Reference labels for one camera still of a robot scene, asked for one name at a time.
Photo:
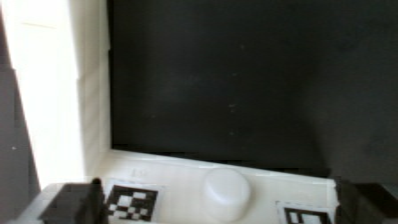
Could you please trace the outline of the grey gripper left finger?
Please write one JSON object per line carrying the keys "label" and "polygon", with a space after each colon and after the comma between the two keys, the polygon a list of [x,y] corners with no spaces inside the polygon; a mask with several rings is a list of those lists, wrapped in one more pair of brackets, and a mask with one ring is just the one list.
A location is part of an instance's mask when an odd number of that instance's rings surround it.
{"label": "grey gripper left finger", "polygon": [[39,220],[43,224],[109,224],[100,178],[62,186]]}

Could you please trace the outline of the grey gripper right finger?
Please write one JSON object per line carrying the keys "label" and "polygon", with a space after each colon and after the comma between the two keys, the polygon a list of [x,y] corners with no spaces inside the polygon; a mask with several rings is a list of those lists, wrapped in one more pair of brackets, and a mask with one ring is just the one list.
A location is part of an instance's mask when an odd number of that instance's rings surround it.
{"label": "grey gripper right finger", "polygon": [[336,193],[336,224],[398,224],[398,184],[341,180]]}

